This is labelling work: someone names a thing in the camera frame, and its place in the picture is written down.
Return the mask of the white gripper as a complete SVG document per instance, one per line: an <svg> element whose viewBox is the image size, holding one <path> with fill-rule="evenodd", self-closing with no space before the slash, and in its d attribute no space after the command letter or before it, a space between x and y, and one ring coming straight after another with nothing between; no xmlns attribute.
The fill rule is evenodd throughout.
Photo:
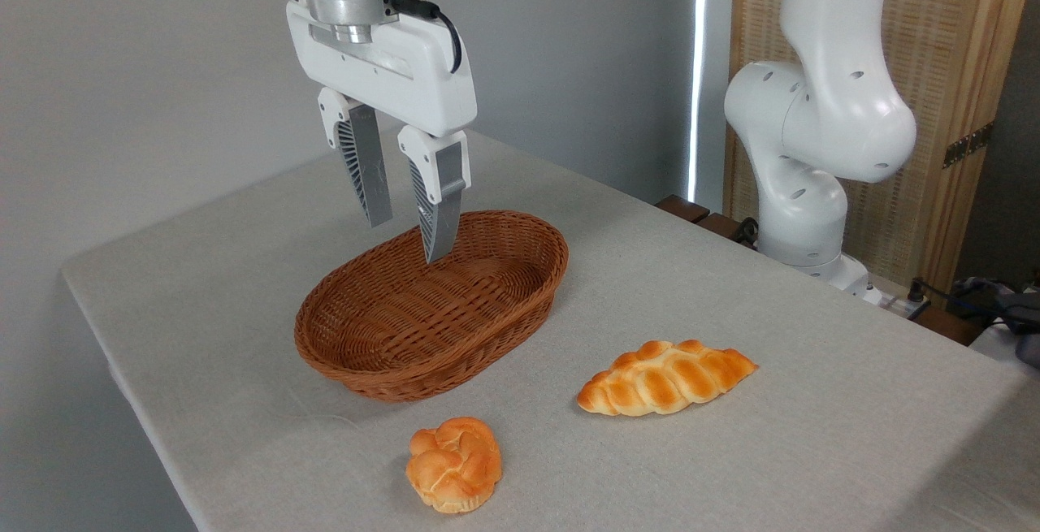
<svg viewBox="0 0 1040 532"><path fill-rule="evenodd" d="M461 129L478 116L468 58L463 55L450 71L452 33L440 21L401 16L372 26L369 43L342 42L311 17L307 0L286 2L301 68L324 85L317 102L327 143L343 158L369 225L392 218L376 109L408 124L398 145L409 159L426 261L446 257L453 250L463 192L471 187Z"/></svg>

